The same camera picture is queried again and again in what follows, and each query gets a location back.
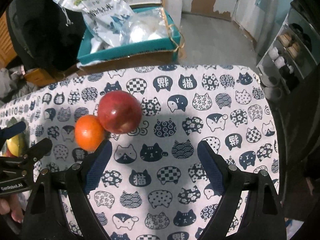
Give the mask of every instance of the blue gripper pad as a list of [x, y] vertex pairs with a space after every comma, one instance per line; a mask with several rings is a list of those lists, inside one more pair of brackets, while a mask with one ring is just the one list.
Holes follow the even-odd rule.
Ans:
[[22, 133], [26, 129], [26, 127], [27, 126], [26, 126], [25, 122], [21, 121], [21, 122], [17, 122], [16, 124], [14, 124], [10, 127], [4, 128], [2, 130], [0, 129], [2, 138], [10, 139], [13, 136], [16, 136], [17, 134]]
[[197, 152], [199, 160], [210, 181], [214, 194], [221, 196], [225, 192], [225, 187], [223, 185], [223, 175], [202, 141], [198, 143]]
[[91, 190], [94, 190], [99, 185], [99, 181], [101, 176], [106, 168], [110, 157], [112, 155], [112, 143], [107, 141], [107, 143], [103, 146], [101, 152], [98, 157], [95, 159], [92, 164], [90, 170], [86, 175], [86, 184], [84, 185], [84, 192], [88, 195]]

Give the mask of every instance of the wooden louvered door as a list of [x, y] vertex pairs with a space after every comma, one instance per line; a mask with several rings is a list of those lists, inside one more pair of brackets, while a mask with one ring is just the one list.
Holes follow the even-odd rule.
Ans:
[[17, 56], [13, 49], [5, 13], [0, 18], [0, 69], [6, 67]]

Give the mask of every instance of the red apple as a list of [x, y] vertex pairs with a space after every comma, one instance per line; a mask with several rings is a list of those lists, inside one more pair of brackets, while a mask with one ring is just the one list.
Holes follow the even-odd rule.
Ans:
[[125, 91], [106, 93], [98, 106], [98, 119], [111, 133], [129, 133], [139, 126], [142, 118], [138, 100]]
[[5, 152], [5, 156], [6, 157], [12, 157], [12, 158], [15, 158], [16, 156], [14, 156], [10, 151], [9, 149], [7, 148], [7, 151]]

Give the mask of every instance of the floor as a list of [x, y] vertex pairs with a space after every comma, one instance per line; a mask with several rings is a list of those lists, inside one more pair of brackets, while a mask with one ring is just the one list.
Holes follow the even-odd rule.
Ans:
[[257, 55], [250, 42], [232, 22], [182, 14], [186, 58], [182, 65], [244, 65], [256, 70]]

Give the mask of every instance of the table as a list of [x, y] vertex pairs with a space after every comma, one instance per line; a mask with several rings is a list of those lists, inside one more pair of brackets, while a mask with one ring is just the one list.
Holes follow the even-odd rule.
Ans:
[[[30, 125], [30, 144], [49, 137], [53, 148], [35, 165], [64, 170], [88, 154], [74, 140], [75, 122], [97, 114], [103, 94], [124, 90], [141, 102], [139, 128], [111, 134], [113, 157], [99, 187], [88, 195], [113, 240], [198, 238], [220, 197], [212, 190], [196, 147], [212, 149], [248, 172], [265, 169], [278, 186], [277, 136], [258, 76], [243, 66], [145, 66], [76, 77], [51, 84], [0, 110]], [[69, 225], [81, 233], [67, 195]], [[229, 234], [237, 231], [246, 202], [242, 194]]]

